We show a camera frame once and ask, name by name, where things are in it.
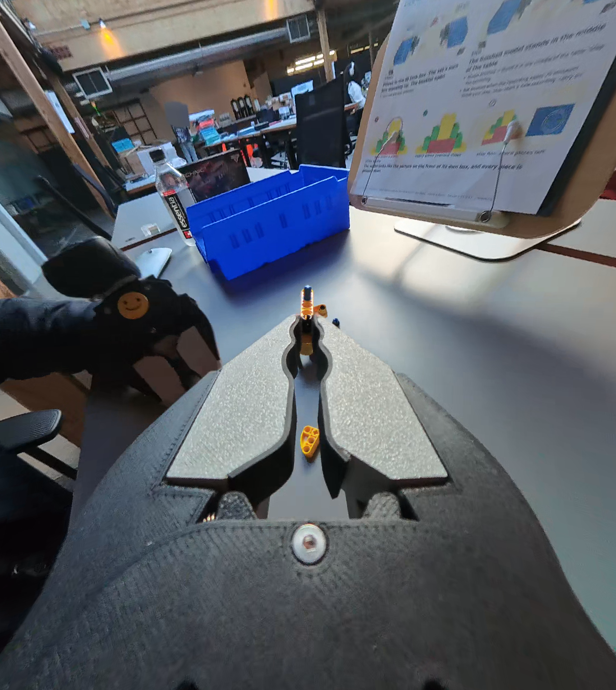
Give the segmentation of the printed instruction sheet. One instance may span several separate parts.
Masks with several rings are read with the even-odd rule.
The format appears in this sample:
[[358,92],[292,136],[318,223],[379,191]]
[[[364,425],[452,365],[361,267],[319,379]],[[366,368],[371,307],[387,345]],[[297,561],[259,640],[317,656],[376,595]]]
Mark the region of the printed instruction sheet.
[[401,1],[353,194],[548,215],[616,90],[616,1]]

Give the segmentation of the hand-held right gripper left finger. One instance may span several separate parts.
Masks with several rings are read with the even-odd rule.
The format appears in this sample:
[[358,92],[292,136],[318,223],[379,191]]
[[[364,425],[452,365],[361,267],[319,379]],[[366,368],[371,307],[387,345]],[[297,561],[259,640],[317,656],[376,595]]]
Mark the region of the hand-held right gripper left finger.
[[295,327],[289,316],[227,362],[166,473],[172,485],[221,487],[289,446],[293,469]]

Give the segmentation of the grey ventilation duct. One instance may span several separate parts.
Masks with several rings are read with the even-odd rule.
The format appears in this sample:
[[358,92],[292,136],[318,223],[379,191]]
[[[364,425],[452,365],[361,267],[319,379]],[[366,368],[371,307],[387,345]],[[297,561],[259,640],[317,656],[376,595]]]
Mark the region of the grey ventilation duct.
[[230,58],[247,49],[261,47],[277,41],[289,39],[286,26],[271,30],[236,37],[226,41],[194,47],[182,52],[161,56],[124,67],[108,69],[105,74],[110,82],[123,82],[139,77],[142,74],[155,73],[169,68],[185,67],[187,65],[208,64],[217,58]]

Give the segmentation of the wooden document stand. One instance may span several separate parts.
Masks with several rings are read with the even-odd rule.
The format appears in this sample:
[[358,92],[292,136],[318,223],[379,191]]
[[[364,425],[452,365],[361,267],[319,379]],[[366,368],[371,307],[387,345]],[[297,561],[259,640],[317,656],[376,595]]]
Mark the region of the wooden document stand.
[[[377,83],[383,60],[381,51],[387,47],[389,37],[390,34],[378,54],[371,85]],[[363,117],[370,114],[371,107],[372,98],[367,95]],[[347,185],[353,207],[407,219],[407,222],[400,221],[396,224],[395,229],[410,233],[430,244],[481,260],[501,261],[571,229],[598,200],[616,168],[616,90],[564,193],[548,215],[464,211],[420,202],[360,198],[353,194],[353,189],[362,151],[363,142],[358,135]]]

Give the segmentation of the person's left forearm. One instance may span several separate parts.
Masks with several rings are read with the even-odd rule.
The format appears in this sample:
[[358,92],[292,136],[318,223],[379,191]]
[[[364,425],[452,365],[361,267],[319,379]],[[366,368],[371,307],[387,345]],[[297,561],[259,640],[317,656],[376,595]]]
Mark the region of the person's left forearm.
[[0,299],[0,385],[52,373],[90,371],[106,358],[92,303]]

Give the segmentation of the yellow lego beam blue pin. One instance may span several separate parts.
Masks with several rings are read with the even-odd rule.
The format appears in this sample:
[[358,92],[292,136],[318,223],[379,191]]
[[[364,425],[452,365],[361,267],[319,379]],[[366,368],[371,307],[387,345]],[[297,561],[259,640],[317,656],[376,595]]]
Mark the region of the yellow lego beam blue pin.
[[314,293],[310,285],[304,286],[300,306],[300,355],[313,356]]

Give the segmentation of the dark printed cardboard box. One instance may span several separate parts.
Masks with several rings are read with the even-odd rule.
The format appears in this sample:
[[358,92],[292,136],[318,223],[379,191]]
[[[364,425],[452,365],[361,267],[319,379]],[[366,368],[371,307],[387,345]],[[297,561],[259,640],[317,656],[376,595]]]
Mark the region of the dark printed cardboard box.
[[200,203],[250,184],[243,153],[221,152],[178,168],[186,179],[193,202]]

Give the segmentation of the large blue plastic bin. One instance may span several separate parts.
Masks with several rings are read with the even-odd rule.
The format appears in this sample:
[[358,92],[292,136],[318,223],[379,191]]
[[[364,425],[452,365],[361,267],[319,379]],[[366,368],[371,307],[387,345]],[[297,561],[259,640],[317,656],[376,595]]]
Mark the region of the large blue plastic bin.
[[187,209],[205,263],[226,280],[349,229],[346,168],[300,165]]

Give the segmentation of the white stand base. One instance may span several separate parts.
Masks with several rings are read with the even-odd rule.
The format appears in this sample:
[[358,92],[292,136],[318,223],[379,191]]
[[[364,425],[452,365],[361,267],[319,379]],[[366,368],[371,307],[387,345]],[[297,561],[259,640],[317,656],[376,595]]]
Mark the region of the white stand base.
[[159,279],[171,261],[173,250],[165,247],[150,248],[140,253],[135,259],[140,278]]

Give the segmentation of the clear water bottle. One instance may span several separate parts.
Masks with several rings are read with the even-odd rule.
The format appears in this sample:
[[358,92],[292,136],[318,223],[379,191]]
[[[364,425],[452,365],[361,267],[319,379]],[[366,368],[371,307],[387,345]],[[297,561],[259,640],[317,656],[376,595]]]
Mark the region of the clear water bottle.
[[187,209],[196,201],[183,173],[166,160],[160,148],[149,152],[155,171],[156,190],[171,215],[175,229],[187,246],[195,246],[196,241],[189,224]]

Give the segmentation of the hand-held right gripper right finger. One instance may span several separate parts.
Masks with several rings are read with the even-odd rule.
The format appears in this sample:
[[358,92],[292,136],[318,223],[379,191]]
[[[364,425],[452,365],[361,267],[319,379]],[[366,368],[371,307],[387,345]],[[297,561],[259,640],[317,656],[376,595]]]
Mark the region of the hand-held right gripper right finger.
[[325,317],[314,346],[321,465],[332,498],[439,486],[448,472],[391,367]]

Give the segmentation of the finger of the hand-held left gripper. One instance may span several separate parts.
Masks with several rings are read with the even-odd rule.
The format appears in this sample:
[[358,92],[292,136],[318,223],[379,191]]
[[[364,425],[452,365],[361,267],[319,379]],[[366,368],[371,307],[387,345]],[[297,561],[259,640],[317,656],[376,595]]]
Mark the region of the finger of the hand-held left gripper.
[[133,363],[133,370],[165,406],[171,406],[188,390],[186,374],[190,371],[179,353],[146,355]]
[[175,338],[175,370],[182,383],[197,383],[221,369],[218,354],[192,326]]

